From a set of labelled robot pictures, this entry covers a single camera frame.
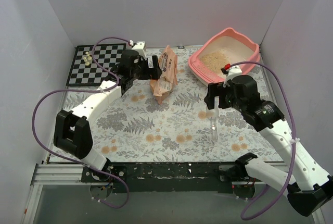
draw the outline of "food package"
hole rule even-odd
[[[150,90],[153,92],[158,104],[160,105],[173,91],[174,86],[178,85],[177,62],[177,55],[172,51],[170,46],[167,46],[158,59],[162,75],[160,79],[150,81]]]

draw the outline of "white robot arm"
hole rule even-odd
[[[252,77],[242,75],[238,66],[226,66],[223,83],[211,83],[204,101],[208,109],[214,108],[219,97],[219,108],[234,108],[244,120],[263,136],[283,161],[290,165],[292,143],[296,143],[296,157],[288,191],[284,193],[290,204],[301,215],[308,216],[333,197],[333,178],[306,151],[299,139],[292,140],[291,130],[283,113],[269,101],[261,100],[257,83]],[[286,182],[287,173],[265,163],[256,155],[248,153],[236,160],[229,173],[257,178],[280,191]]]
[[[117,74],[120,82],[107,76],[96,90],[83,103],[70,111],[61,110],[56,119],[54,145],[80,159],[84,164],[104,170],[108,159],[93,148],[90,125],[114,100],[121,97],[136,79],[159,79],[162,71],[157,56],[146,56],[145,42],[137,42],[132,49],[126,49],[120,63],[111,71]]]

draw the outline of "table surface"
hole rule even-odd
[[[247,152],[266,161],[282,161],[273,147],[249,126],[234,109],[220,109],[218,140],[211,138],[211,123],[203,98],[207,87],[191,72],[187,61],[199,47],[173,48],[178,55],[178,86],[159,105],[149,81],[135,81],[121,98],[109,106],[91,125],[94,148],[114,162],[234,161]],[[147,50],[160,56],[162,48]],[[272,100],[260,67],[249,73],[258,83],[263,99]],[[96,89],[82,87],[78,89]],[[88,93],[68,92],[63,108],[70,110]],[[62,155],[69,154],[52,147]],[[50,155],[49,162],[65,161]]]

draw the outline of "purple cable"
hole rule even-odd
[[[236,63],[236,64],[231,64],[231,67],[233,66],[236,66],[236,65],[241,65],[241,64],[256,64],[256,65],[259,65],[259,66],[262,66],[264,67],[265,69],[267,69],[275,78],[276,82],[278,83],[279,87],[280,87],[280,90],[282,92],[282,96],[285,100],[285,103],[286,103],[286,106],[287,106],[287,110],[288,110],[288,114],[290,116],[290,121],[291,121],[291,129],[292,129],[292,139],[295,140],[296,139],[296,125],[295,125],[295,120],[293,118],[293,115],[292,115],[292,112],[291,112],[291,109],[290,109],[290,106],[289,106],[289,103],[288,103],[288,100],[287,100],[287,96],[286,96],[286,93],[282,87],[282,84],[280,82],[280,80],[278,79],[276,73],[268,66],[264,65],[264,64],[261,64],[261,63],[258,63],[256,61],[241,61],[239,63]],[[295,157],[296,157],[296,143],[292,143],[291,145],[291,149],[292,149],[292,152],[291,152],[291,161],[290,161],[290,167],[289,167],[289,171],[288,171],[288,175],[287,175],[287,178],[286,178],[286,182],[285,184],[283,185],[283,187],[281,188],[281,190],[279,191],[278,195],[266,206],[264,207],[262,210],[260,210],[259,212],[255,213],[254,215],[251,215],[249,217],[245,217],[245,212],[249,209],[249,207],[254,203],[256,202],[257,199],[259,199],[262,195],[264,195],[264,193],[267,192],[267,190],[263,191],[263,193],[257,195],[244,209],[243,211],[241,212],[240,214],[240,217],[242,220],[252,220],[260,215],[262,215],[264,212],[266,212],[267,210],[269,210],[279,199],[280,197],[283,195],[284,191],[286,190],[288,184],[289,184],[289,181],[290,181],[290,178],[292,176],[292,171],[293,171],[293,166],[295,164]]]
[[[107,88],[107,89],[104,89],[103,91],[109,91],[109,90],[112,90],[113,88],[115,88],[115,87],[119,84],[119,78],[118,78],[114,73],[112,73],[111,71],[109,71],[109,70],[107,70],[106,68],[104,68],[103,66],[101,66],[101,65],[96,61],[96,59],[94,58],[94,51],[95,51],[96,46],[97,46],[100,42],[102,42],[102,41],[104,41],[104,40],[106,40],[106,39],[118,39],[118,40],[122,40],[122,41],[125,41],[125,42],[127,42],[128,44],[130,44],[130,41],[125,40],[125,39],[123,39],[123,38],[109,37],[109,38],[103,38],[103,39],[99,40],[99,41],[93,46],[93,50],[92,50],[92,53],[91,53],[91,57],[92,57],[94,63],[95,63],[99,68],[101,68],[101,69],[104,70],[105,72],[108,72],[110,75],[112,75],[112,76],[114,76],[114,77],[116,78],[116,83],[115,83],[115,85],[113,85],[113,86],[111,86],[111,87],[109,87],[109,88]],[[100,90],[72,90],[72,89],[54,90],[54,91],[51,91],[51,92],[47,93],[46,95],[44,95],[44,96],[38,101],[38,103],[36,104],[35,109],[33,110],[33,113],[32,113],[32,121],[31,121],[32,133],[33,133],[33,136],[35,137],[37,143],[38,143],[38,144],[39,144],[44,150],[48,151],[50,154],[53,154],[53,155],[55,155],[55,156],[58,156],[58,157],[62,158],[62,159],[69,160],[69,161],[71,161],[71,162],[73,162],[73,163],[77,163],[77,164],[85,165],[85,164],[84,164],[83,162],[81,162],[81,161],[74,160],[74,159],[72,159],[72,158],[65,157],[65,156],[63,156],[63,155],[59,155],[59,154],[55,153],[54,151],[50,150],[49,148],[47,148],[47,147],[46,147],[46,146],[45,146],[45,145],[39,140],[39,138],[38,138],[38,136],[37,136],[37,134],[36,134],[35,119],[36,119],[36,113],[37,113],[38,107],[39,107],[40,104],[43,102],[43,100],[45,100],[45,99],[46,99],[47,97],[49,97],[50,95],[53,95],[53,94],[58,93],[58,92],[86,92],[86,93],[100,93],[101,91],[100,91]],[[125,206],[126,203],[127,203],[127,202],[129,201],[129,199],[130,199],[130,190],[129,190],[129,187],[127,186],[127,184],[126,184],[122,179],[120,179],[120,178],[117,177],[117,176],[114,176],[114,175],[112,175],[112,174],[110,174],[110,173],[106,173],[106,172],[100,171],[100,170],[98,170],[98,169],[96,169],[96,168],[94,168],[94,167],[92,167],[92,166],[89,166],[89,167],[90,167],[91,170],[94,170],[94,171],[99,172],[99,173],[103,173],[103,174],[105,174],[105,175],[108,175],[108,176],[110,176],[110,177],[112,177],[112,178],[114,178],[114,179],[120,181],[120,182],[124,185],[124,187],[125,187],[125,189],[126,189],[126,192],[127,192],[127,198],[126,198],[125,202],[124,202],[123,204],[121,204],[120,206],[114,206],[114,205],[112,205],[112,204],[110,204],[110,203],[108,203],[108,202],[106,202],[106,201],[104,201],[104,200],[98,199],[98,198],[96,198],[96,197],[95,197],[94,199],[99,200],[99,201],[101,201],[102,203],[104,203],[104,204],[106,204],[106,205],[108,205],[109,207],[112,207],[112,208],[121,208],[121,207]]]

